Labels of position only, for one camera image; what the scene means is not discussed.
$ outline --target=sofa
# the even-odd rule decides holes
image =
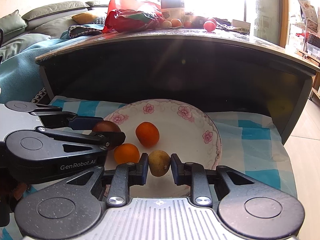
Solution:
[[[0,18],[4,31],[2,62],[40,41],[58,39],[72,25],[93,23],[106,17],[108,5],[99,1],[68,1],[35,8],[20,16],[16,10]]]

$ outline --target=wire basket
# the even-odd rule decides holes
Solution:
[[[307,43],[306,52],[311,56],[320,59],[320,48],[313,46],[312,44]]]
[[[317,35],[314,35],[313,33],[309,33],[307,43],[320,48],[320,38]]]

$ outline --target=table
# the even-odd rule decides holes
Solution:
[[[311,56],[310,54],[308,54],[307,52],[303,51],[302,49],[298,49],[297,54],[307,60],[309,60],[311,63],[319,66],[320,65],[320,59],[317,59],[313,56]],[[320,72],[317,71],[316,75],[312,78],[313,82],[312,82],[312,88],[311,88],[311,92],[310,92],[310,96],[309,99],[312,101],[313,98],[318,97],[320,99],[320,93],[319,92],[319,88],[320,88]]]

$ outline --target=black and white fabric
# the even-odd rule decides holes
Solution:
[[[105,22],[106,22],[106,16],[102,16],[102,17],[96,19],[96,20],[93,22],[93,24],[102,24],[102,25],[104,25]]]
[[[94,36],[99,34],[102,34],[101,30],[81,25],[73,25],[68,29],[68,35],[71,39],[80,36]]]
[[[42,88],[38,94],[31,100],[31,103],[39,103],[39,101],[47,95],[47,90]]]

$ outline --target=round fruit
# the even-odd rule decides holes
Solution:
[[[192,22],[191,22],[191,21],[185,21],[185,22],[183,23],[183,26],[184,26],[185,28],[191,28],[191,25],[192,25]]]
[[[139,142],[146,148],[150,148],[159,141],[159,131],[151,122],[143,122],[136,128],[136,136]]]
[[[138,148],[131,143],[119,145],[113,152],[116,163],[138,163],[140,153]]]
[[[168,29],[169,27],[172,27],[172,23],[170,21],[164,21],[162,23],[162,28]]]
[[[209,18],[208,21],[213,22],[217,26],[217,21],[215,18]]]
[[[182,23],[179,19],[172,19],[171,20],[171,24],[172,24],[172,27],[179,27],[179,26],[182,26]]]
[[[93,132],[121,132],[121,129],[118,125],[111,121],[101,121],[96,123],[96,125],[92,128]],[[115,147],[108,147],[108,150],[113,150]]]
[[[203,24],[203,28],[207,31],[207,32],[212,32],[216,29],[216,25],[214,24],[214,22],[211,22],[211,21],[206,21],[204,24]]]
[[[150,172],[155,177],[165,175],[170,168],[170,156],[164,151],[153,151],[148,156]]]

